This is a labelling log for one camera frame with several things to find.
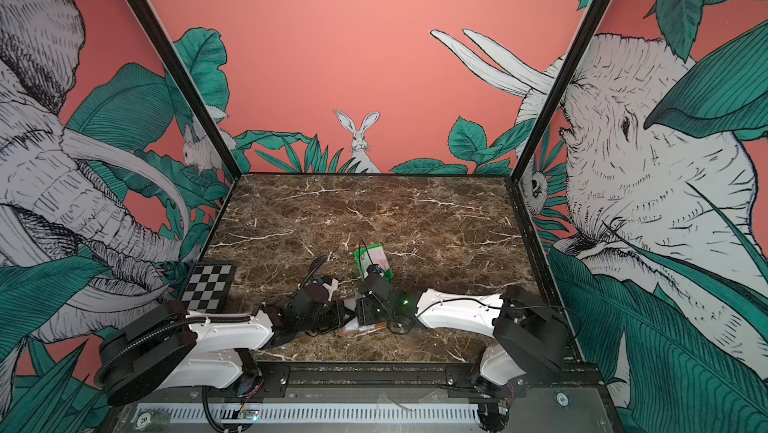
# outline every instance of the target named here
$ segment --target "rabbit illustration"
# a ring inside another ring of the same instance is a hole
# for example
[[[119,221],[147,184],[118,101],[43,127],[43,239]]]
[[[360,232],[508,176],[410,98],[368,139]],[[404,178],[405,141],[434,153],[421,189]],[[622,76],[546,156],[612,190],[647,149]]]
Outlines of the rabbit illustration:
[[[379,121],[379,112],[373,112],[366,115],[362,121],[360,130],[355,128],[355,122],[344,112],[334,110],[333,113],[339,118],[341,126],[352,133],[352,162],[351,165],[360,162],[357,168],[351,173],[381,173],[381,170],[376,167],[375,164],[368,158],[368,142],[366,141],[366,130],[373,126],[376,121]]]

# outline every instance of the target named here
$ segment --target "elephant illustration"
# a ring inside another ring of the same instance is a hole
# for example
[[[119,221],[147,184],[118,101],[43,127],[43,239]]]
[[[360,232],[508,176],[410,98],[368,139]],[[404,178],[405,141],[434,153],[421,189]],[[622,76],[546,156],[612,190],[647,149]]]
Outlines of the elephant illustration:
[[[169,295],[153,263],[179,260],[181,241],[137,223],[88,161],[154,182],[179,206],[184,233],[190,224],[184,199],[160,171],[59,121],[84,41],[74,0],[0,0],[0,266],[39,265],[87,246],[112,271],[32,332],[46,343],[122,328],[147,313]],[[0,418],[23,352],[24,340],[0,362]]]

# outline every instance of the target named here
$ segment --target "pink wall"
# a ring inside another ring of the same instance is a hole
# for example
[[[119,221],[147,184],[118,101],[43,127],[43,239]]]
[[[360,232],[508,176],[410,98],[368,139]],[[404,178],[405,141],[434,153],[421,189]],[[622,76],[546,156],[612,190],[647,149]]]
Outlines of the pink wall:
[[[479,81],[430,30],[468,42],[462,28],[470,28],[544,69],[567,51],[583,13],[578,0],[150,1],[173,40],[189,28],[221,33],[225,131],[319,134],[331,152],[345,148],[343,162],[351,135],[332,110],[358,127],[378,111],[366,139],[382,172],[419,157],[461,163],[447,145],[459,116],[481,124],[489,141],[514,123],[520,99]],[[248,158],[252,170],[276,170],[252,152]]]

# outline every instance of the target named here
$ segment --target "elephant tusk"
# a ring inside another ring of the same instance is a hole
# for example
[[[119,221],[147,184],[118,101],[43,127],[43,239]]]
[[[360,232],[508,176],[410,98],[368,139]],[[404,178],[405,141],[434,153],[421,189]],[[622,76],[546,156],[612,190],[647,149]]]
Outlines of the elephant tusk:
[[[117,313],[140,308],[154,302],[168,289],[163,285],[141,295],[118,295],[91,285],[77,292],[67,301],[74,308],[91,313]]]
[[[72,158],[78,160],[99,160],[115,167],[124,168],[136,174],[147,178],[160,188],[165,190],[168,196],[176,203],[176,207],[181,213],[181,219],[184,221],[184,236],[187,236],[187,230],[190,224],[190,214],[187,204],[181,196],[178,188],[157,168],[148,164],[146,161],[130,154],[128,151],[120,150],[103,141],[96,140],[68,128],[64,129],[62,139],[62,149]]]

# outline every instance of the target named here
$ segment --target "black metal frame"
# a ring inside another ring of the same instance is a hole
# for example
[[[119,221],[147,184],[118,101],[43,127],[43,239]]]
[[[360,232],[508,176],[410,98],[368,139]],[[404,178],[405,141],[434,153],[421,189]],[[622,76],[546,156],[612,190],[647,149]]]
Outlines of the black metal frame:
[[[165,64],[165,67],[168,69],[168,73],[174,79],[174,82],[178,85],[181,94],[184,95],[184,99],[190,105],[195,117],[197,117],[197,120],[203,125],[203,129],[211,143],[214,144],[214,148],[216,148],[216,152],[221,157],[225,169],[229,170],[232,178],[239,178],[242,173],[240,172],[240,168],[237,167],[237,162],[232,156],[232,153],[230,153],[229,148],[224,144],[224,140],[222,140],[219,135],[216,123],[214,123],[208,115],[208,111],[206,110],[203,99],[200,97],[200,93],[197,91],[192,78],[190,78],[187,68],[179,59],[174,44],[168,38],[168,34],[163,28],[163,25],[160,24],[157,16],[155,16],[149,1],[126,0],[126,2],[128,2],[130,9],[133,10],[134,15],[136,15],[139,23],[144,28],[144,32],[146,32],[150,42],[154,45],[160,59]]]
[[[528,137],[528,142],[525,144],[520,158],[518,158],[519,168],[515,168],[512,172],[512,181],[519,183],[522,178],[524,167],[528,165],[528,162],[533,158],[534,151],[538,147],[539,140],[544,136],[544,131],[549,128],[549,122],[552,120],[552,115],[560,108],[560,101],[565,93],[565,89],[568,84],[571,83],[571,78],[576,73],[576,69],[581,62],[581,58],[587,51],[587,47],[594,36],[595,31],[600,25],[600,20],[603,19],[605,10],[608,9],[610,0],[591,0],[584,17],[581,19],[581,25],[579,25],[574,40],[571,43],[571,47],[568,53],[565,54],[563,60],[563,66],[560,68],[558,76],[554,79],[552,90],[547,95],[547,100],[544,102],[542,111],[538,115],[536,124],[533,126],[531,135]]]

